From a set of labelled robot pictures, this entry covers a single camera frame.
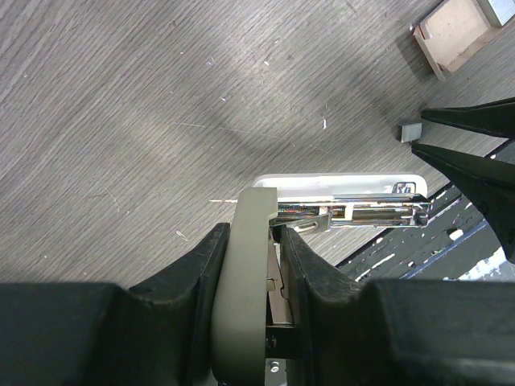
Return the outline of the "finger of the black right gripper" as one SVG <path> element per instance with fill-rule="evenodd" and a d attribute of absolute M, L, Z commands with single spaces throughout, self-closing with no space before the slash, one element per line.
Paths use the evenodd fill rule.
<path fill-rule="evenodd" d="M 514 165 L 419 143 L 411 146 L 411 152 L 445 175 L 473 203 L 513 263 Z"/>
<path fill-rule="evenodd" d="M 423 120 L 496 138 L 514 139 L 513 97 L 483 105 L 424 109 Z"/>

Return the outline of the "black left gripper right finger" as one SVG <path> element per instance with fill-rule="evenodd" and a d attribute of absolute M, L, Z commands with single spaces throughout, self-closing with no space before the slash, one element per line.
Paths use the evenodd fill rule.
<path fill-rule="evenodd" d="M 290 385 L 511 385 L 514 286 L 383 278 L 360 285 L 280 231 L 295 326 Z"/>

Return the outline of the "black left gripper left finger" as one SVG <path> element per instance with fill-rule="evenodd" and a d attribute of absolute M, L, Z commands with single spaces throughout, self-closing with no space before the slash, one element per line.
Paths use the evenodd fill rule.
<path fill-rule="evenodd" d="M 4 385 L 214 385 L 209 331 L 230 227 L 145 281 L 1 286 Z"/>

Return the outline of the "silver staple strips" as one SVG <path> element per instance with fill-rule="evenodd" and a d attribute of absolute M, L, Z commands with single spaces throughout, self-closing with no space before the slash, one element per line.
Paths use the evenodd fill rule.
<path fill-rule="evenodd" d="M 422 122 L 411 122 L 400 125 L 401 142 L 414 142 L 422 137 Z"/>

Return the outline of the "red white staple box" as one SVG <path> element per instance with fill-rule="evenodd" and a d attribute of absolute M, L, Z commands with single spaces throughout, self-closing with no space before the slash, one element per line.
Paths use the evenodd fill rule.
<path fill-rule="evenodd" d="M 514 20 L 513 0 L 447 0 L 413 29 L 436 78 L 445 81 Z"/>

